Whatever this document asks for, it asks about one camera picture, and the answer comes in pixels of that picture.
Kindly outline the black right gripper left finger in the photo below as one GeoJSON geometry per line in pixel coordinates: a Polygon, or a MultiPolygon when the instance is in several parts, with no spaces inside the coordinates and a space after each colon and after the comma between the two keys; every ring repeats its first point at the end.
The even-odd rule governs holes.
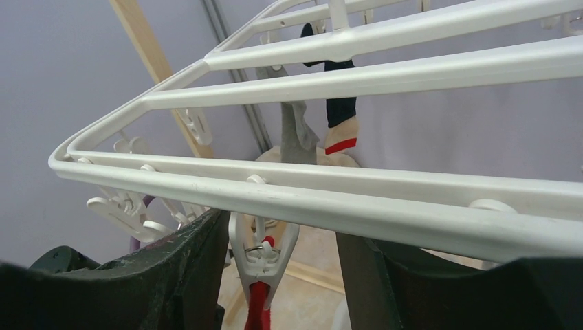
{"type": "Polygon", "coordinates": [[[229,212],[100,264],[51,274],[1,264],[2,329],[219,329],[229,212]]]}

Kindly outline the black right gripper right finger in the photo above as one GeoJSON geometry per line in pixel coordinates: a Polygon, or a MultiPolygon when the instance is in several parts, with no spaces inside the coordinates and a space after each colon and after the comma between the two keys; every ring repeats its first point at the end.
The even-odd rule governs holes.
{"type": "Polygon", "coordinates": [[[480,270],[418,247],[336,236],[354,329],[581,329],[582,259],[480,270]]]}

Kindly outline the white plastic sock hanger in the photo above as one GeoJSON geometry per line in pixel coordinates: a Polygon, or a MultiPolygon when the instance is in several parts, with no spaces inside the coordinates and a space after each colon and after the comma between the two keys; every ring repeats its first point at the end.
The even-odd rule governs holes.
{"type": "Polygon", "coordinates": [[[549,156],[562,168],[582,137],[581,1],[466,1],[387,18],[398,1],[276,1],[203,58],[65,140],[61,178],[93,184],[91,210],[144,243],[204,208],[232,213],[237,258],[258,255],[248,221],[285,221],[283,260],[301,226],[490,262],[582,255],[582,180],[535,179],[536,147],[574,124],[549,156]],[[310,23],[314,35],[301,38],[310,23]],[[351,60],[324,71],[314,61],[351,60]],[[281,145],[281,103],[305,101],[324,149],[326,99],[357,97],[360,167],[257,162],[281,145]],[[195,157],[177,110],[214,158],[195,157]]]}

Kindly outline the red plain sock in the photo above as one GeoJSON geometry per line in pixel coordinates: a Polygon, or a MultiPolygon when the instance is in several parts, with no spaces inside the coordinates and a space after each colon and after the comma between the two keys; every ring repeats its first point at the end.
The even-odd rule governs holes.
{"type": "Polygon", "coordinates": [[[261,244],[254,247],[252,252],[258,251],[258,257],[251,261],[245,257],[243,274],[241,277],[244,289],[247,289],[247,320],[245,330],[271,329],[270,293],[275,290],[274,263],[270,263],[269,254],[278,258],[278,252],[274,247],[275,240],[272,236],[266,236],[261,244]]]}

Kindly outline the white grey sock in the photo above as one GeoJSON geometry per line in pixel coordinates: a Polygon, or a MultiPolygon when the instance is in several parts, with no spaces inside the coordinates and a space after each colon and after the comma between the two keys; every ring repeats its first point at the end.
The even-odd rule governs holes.
{"type": "Polygon", "coordinates": [[[305,101],[289,101],[280,104],[281,148],[294,150],[302,147],[310,151],[317,147],[320,139],[305,121],[305,101]]]}

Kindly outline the navy red sock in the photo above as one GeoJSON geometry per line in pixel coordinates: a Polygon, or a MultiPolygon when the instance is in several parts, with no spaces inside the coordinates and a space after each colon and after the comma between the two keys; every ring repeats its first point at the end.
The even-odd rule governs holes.
{"type": "MultiPolygon", "coordinates": [[[[304,24],[300,37],[313,35],[314,28],[312,24],[304,24]]],[[[303,65],[305,67],[313,67],[321,63],[324,64],[325,72],[355,68],[352,59],[343,62],[320,60],[306,62],[303,65]]],[[[329,128],[324,141],[326,155],[344,153],[346,150],[356,147],[360,130],[359,121],[356,117],[356,103],[357,97],[326,99],[327,124],[329,128]]]]}

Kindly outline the beige crumpled cloth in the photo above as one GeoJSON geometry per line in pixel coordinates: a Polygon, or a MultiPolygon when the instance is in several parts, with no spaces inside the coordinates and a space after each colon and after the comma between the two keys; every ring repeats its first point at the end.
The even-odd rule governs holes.
{"type": "Polygon", "coordinates": [[[360,165],[349,155],[344,153],[333,153],[327,155],[325,150],[316,147],[307,151],[302,147],[294,150],[282,150],[281,146],[274,146],[264,152],[257,159],[257,162],[285,162],[291,164],[313,164],[321,166],[342,166],[360,167],[360,165]]]}

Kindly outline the wooden drying rack frame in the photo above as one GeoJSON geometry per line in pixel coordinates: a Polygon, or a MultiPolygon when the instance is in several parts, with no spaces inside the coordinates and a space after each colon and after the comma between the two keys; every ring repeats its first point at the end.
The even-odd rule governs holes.
{"type": "MultiPolygon", "coordinates": [[[[162,46],[158,42],[139,3],[137,1],[111,1],[110,4],[154,83],[158,84],[171,77],[174,71],[171,69],[162,46]]],[[[199,143],[195,134],[187,127],[186,122],[183,121],[177,110],[173,111],[173,117],[195,157],[215,157],[212,147],[209,144],[199,143]]],[[[341,295],[342,298],[335,306],[334,313],[327,314],[325,317],[331,321],[332,329],[351,328],[347,300],[344,295],[344,285],[339,272],[326,272],[317,267],[291,260],[285,270],[284,279],[286,281],[294,279],[308,283],[321,294],[336,293],[341,295]]],[[[237,316],[246,314],[244,312],[246,307],[245,295],[239,287],[230,297],[230,302],[223,318],[223,326],[228,328],[241,325],[242,323],[237,321],[237,316]]]]}

